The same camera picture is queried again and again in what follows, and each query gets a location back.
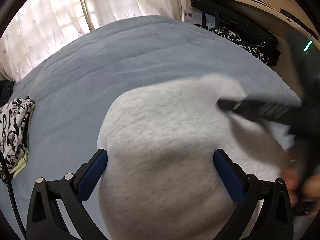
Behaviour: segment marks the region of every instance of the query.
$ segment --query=black and white patterned fabric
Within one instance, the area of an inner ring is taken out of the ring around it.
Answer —
[[[257,59],[259,59],[260,61],[262,61],[264,64],[268,65],[268,60],[269,58],[265,55],[263,55],[263,53],[260,51],[260,49],[258,49],[258,47],[254,44],[250,45],[250,44],[246,44],[244,45],[242,42],[242,44],[238,41],[241,41],[240,36],[229,30],[227,27],[214,27],[212,29],[210,29],[209,31],[225,38],[228,39],[229,41],[232,41],[234,43],[236,43],[237,45],[239,45],[241,48],[245,49],[247,52],[249,52],[250,54],[254,55]]]
[[[0,108],[0,154],[13,178],[28,161],[28,128],[35,103],[29,97],[14,99]],[[0,178],[4,180],[0,166]]]

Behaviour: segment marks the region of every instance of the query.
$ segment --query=white curtain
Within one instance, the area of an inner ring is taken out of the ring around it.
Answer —
[[[0,75],[19,81],[78,37],[146,15],[182,19],[187,0],[28,0],[0,38]]]

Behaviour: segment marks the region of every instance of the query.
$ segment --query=white box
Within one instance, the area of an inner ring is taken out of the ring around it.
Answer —
[[[183,17],[182,17],[184,22],[191,23],[191,24],[202,24],[202,13],[201,12],[195,12],[195,11],[188,11],[184,10],[183,11]],[[206,14],[205,15],[206,19],[206,25],[209,29],[213,28],[215,25],[215,17]]]

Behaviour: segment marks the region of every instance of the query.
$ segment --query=green light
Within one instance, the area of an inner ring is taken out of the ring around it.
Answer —
[[[309,49],[311,43],[312,43],[312,41],[309,41],[309,43],[307,44],[307,46],[304,48],[304,51],[305,51],[305,52]]]

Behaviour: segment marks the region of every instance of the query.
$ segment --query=bed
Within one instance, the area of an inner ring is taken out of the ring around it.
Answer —
[[[36,179],[61,179],[91,158],[104,117],[118,96],[140,86],[207,73],[236,78],[247,94],[299,102],[273,70],[236,44],[160,16],[101,27],[36,67],[15,85],[11,96],[29,96],[36,102],[29,132],[30,158],[12,181],[24,225]],[[280,141],[282,132],[277,133]],[[109,237],[100,215],[97,187],[84,207]],[[22,237],[4,183],[0,183],[0,209]],[[78,236],[63,208],[62,214],[71,234]]]

